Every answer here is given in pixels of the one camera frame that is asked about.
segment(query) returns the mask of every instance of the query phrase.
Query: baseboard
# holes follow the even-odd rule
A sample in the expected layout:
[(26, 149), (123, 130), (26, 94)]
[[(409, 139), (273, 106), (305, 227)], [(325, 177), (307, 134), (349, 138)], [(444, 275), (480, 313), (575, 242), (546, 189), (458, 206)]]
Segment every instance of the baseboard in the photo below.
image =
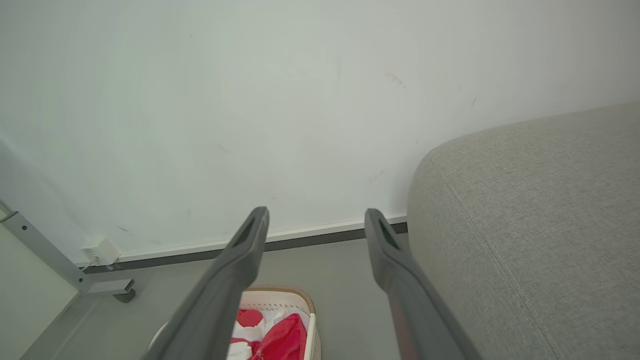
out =
[[(406, 232), (406, 214), (394, 215), (387, 218), (396, 232)], [(359, 239), (364, 237), (364, 220), (341, 222), (338, 224), (308, 227), (306, 229), (282, 231), (267, 235), (265, 251), (290, 249), (322, 243), (332, 243)], [(167, 265), (170, 263), (183, 263), (202, 259), (215, 258), (215, 255), (225, 248), (227, 241), (213, 241), (174, 247), (169, 249), (153, 250), (134, 254), (123, 254), (118, 262), (107, 268), (106, 266), (91, 266), (86, 273), (106, 272), (112, 270), (125, 270), (149, 266)], [(75, 261), (76, 266), (82, 268), (89, 261)]]

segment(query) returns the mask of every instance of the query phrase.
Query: red cloth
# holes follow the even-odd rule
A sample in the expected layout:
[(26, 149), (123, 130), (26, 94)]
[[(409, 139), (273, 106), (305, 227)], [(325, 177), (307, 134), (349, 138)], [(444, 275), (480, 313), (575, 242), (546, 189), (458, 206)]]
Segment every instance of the red cloth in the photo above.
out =
[(240, 309), (236, 320), (242, 327), (254, 327), (263, 319), (262, 314), (254, 309)]
[(267, 332), (250, 360), (303, 360), (307, 330), (300, 315), (292, 314)]

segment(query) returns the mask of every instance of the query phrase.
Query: white basket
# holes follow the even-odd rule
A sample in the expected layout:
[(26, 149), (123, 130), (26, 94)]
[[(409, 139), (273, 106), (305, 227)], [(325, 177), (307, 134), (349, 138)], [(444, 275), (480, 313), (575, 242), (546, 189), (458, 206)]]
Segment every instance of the white basket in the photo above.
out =
[[(305, 344), (305, 360), (321, 360), (320, 335), (316, 329), (316, 307), (309, 295), (304, 291), (289, 286), (257, 285), (248, 288), (240, 299), (241, 309), (255, 309), (258, 311), (276, 310), (287, 307), (297, 307), (300, 311), (309, 315), (309, 328), (307, 329), (307, 343)], [(166, 322), (158, 330), (149, 348), (166, 327)]]

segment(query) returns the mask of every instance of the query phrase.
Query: white wall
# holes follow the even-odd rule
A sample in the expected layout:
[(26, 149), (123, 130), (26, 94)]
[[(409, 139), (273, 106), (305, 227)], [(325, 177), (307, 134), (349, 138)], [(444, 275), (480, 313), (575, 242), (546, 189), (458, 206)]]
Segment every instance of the white wall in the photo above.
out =
[(0, 225), (0, 359), (20, 359), (77, 293)]
[(0, 197), (72, 259), (403, 213), (451, 138), (640, 99), (637, 0), (11, 0)]

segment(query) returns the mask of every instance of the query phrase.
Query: gray sofa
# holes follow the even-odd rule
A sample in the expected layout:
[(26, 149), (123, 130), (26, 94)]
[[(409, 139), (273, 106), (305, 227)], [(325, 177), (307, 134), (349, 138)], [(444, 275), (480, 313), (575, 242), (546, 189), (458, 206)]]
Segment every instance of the gray sofa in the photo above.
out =
[(408, 228), (485, 359), (640, 359), (640, 102), (437, 147)]

